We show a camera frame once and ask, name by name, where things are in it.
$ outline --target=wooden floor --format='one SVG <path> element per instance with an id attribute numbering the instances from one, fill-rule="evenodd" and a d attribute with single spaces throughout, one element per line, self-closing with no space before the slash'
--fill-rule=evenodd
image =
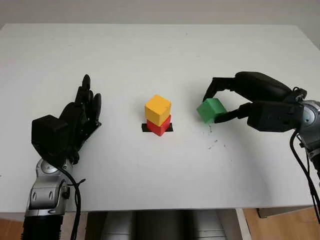
<path id="1" fill-rule="evenodd" d="M 313 208 L 259 218 L 256 209 L 244 209 L 252 240 L 320 240 L 320 225 Z M 64 219 L 62 239 L 69 239 L 73 217 Z M 86 215 L 81 215 L 79 239 L 84 239 Z M 0 240 L 20 240 L 23 223 L 0 219 Z"/>
<path id="2" fill-rule="evenodd" d="M 256 209 L 244 209 L 252 240 L 320 240 L 314 209 L 259 218 Z"/>

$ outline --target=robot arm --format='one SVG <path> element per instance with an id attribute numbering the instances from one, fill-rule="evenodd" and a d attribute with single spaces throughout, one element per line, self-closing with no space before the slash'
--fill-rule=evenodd
<path id="1" fill-rule="evenodd" d="M 76 216 L 71 239 L 76 239 L 81 197 L 78 183 L 72 178 L 78 151 L 99 127 L 101 95 L 90 90 L 85 75 L 74 102 L 59 118 L 47 115 L 32 121 L 31 142 L 42 159 L 36 165 L 36 180 L 29 194 L 23 223 L 22 240 L 60 239 L 60 228 L 70 197 L 70 180 L 75 187 Z"/>
<path id="2" fill-rule="evenodd" d="M 223 90 L 235 91 L 250 102 L 241 105 L 236 110 L 218 115 L 214 119 L 215 123 L 248 117 L 247 124 L 258 131 L 283 133 L 295 129 L 290 139 L 290 147 L 308 179 L 314 208 L 320 223 L 318 214 L 320 200 L 309 171 L 302 164 L 293 145 L 294 138 L 299 134 L 300 146 L 305 148 L 320 178 L 320 102 L 304 100 L 307 91 L 302 88 L 295 87 L 291 90 L 265 74 L 248 71 L 238 72 L 232 78 L 214 77 L 203 101 Z"/>

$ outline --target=wire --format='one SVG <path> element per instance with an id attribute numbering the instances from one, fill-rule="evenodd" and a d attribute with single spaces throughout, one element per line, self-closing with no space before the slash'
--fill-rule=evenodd
<path id="1" fill-rule="evenodd" d="M 313 202 L 313 208 L 314 208 L 314 211 L 315 211 L 315 215 L 316 215 L 316 218 L 318 220 L 318 223 L 320 224 L 320 211 L 319 211 L 319 207 L 320 207 L 320 200 L 319 200 L 319 196 L 318 196 L 318 193 L 317 193 L 317 190 L 315 188 L 315 185 L 310 177 L 310 162 L 309 162 L 309 157 L 308 155 L 306 156 L 306 160 L 307 160 L 307 167 L 308 169 L 306 169 L 305 165 L 302 163 L 299 155 L 297 154 L 296 152 L 296 149 L 294 147 L 294 140 L 295 138 L 297 137 L 298 135 L 298 132 L 299 132 L 299 128 L 297 128 L 294 133 L 292 134 L 291 138 L 290 138 L 290 142 L 289 142 L 289 145 L 290 145 L 290 148 L 291 148 L 291 151 L 295 157 L 295 159 L 297 160 L 298 164 L 300 165 L 300 167 L 302 168 L 304 174 L 305 174 L 305 177 L 306 179 L 308 180 L 308 184 L 309 184 L 309 188 L 310 188 L 310 194 L 311 194 L 311 197 L 312 197 L 312 202 Z"/>
<path id="2" fill-rule="evenodd" d="M 64 170 L 61 167 L 56 167 L 59 171 L 61 171 L 72 183 L 72 186 L 74 186 L 74 202 L 75 202 L 75 217 L 74 217 L 74 222 L 73 222 L 73 227 L 72 227 L 72 232 L 71 232 L 71 240 L 76 240 L 77 238 L 77 233 L 78 233 L 78 226 L 80 222 L 80 215 L 81 215 L 81 195 L 80 195 L 80 190 L 79 190 L 79 184 L 83 183 L 85 181 L 81 180 L 79 183 L 75 181 L 75 179 L 71 176 L 69 172 Z"/>

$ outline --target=black tape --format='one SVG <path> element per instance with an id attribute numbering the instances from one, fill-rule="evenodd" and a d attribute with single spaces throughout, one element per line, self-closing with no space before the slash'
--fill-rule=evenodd
<path id="1" fill-rule="evenodd" d="M 142 128 L 142 132 L 144 133 L 150 133 L 151 131 L 149 130 L 149 128 L 147 128 L 147 124 L 146 123 L 142 123 L 141 124 L 141 128 Z M 172 127 L 172 122 L 170 122 L 170 125 L 168 127 L 168 129 L 166 130 L 166 132 L 173 132 L 174 128 Z"/>

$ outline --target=table surface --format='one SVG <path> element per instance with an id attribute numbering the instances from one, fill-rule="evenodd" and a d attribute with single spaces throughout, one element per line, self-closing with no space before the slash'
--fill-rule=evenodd
<path id="1" fill-rule="evenodd" d="M 7 24 L 0 31 L 0 212 L 24 212 L 39 155 L 33 119 L 58 117 L 85 74 L 102 126 L 74 167 L 83 211 L 311 204 L 286 133 L 204 124 L 212 77 L 262 72 L 319 100 L 320 52 L 290 25 Z M 174 132 L 142 132 L 144 104 L 172 102 Z M 217 97 L 228 110 L 247 102 Z M 298 150 L 304 157 L 303 149 Z M 319 180 L 311 171 L 315 182 Z M 74 210 L 73 201 L 68 210 Z"/>

